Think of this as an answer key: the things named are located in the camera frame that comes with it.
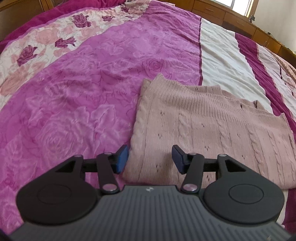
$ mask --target folded sweater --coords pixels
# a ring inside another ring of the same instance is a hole
[[[296,147],[284,114],[219,86],[185,86],[159,74],[143,80],[123,178],[180,187],[185,175],[172,160],[174,144],[205,158],[228,154],[282,189],[296,187]],[[204,173],[202,187],[213,181],[215,173]]]

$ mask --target white wall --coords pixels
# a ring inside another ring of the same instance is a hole
[[[256,26],[296,51],[296,0],[259,0]]]

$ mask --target drawer handle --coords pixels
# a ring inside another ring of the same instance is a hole
[[[214,12],[214,10],[210,9],[210,8],[205,8],[206,10],[210,11],[210,12]]]
[[[242,26],[244,26],[242,23],[240,23],[240,22],[237,22],[239,25],[242,25]]]

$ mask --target white logo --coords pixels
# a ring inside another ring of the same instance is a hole
[[[153,190],[154,190],[153,187],[148,187],[148,188],[146,188],[146,191],[147,191],[147,192],[152,192]]]

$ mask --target purple bedspread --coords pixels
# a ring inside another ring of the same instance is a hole
[[[112,7],[122,2],[70,0],[1,42],[0,228],[6,233],[22,224],[15,197],[26,183],[74,154],[93,158],[129,144],[142,80],[158,73],[258,99],[274,114],[285,113],[295,130],[295,98],[262,47],[166,3]],[[98,185],[96,175],[87,181]]]

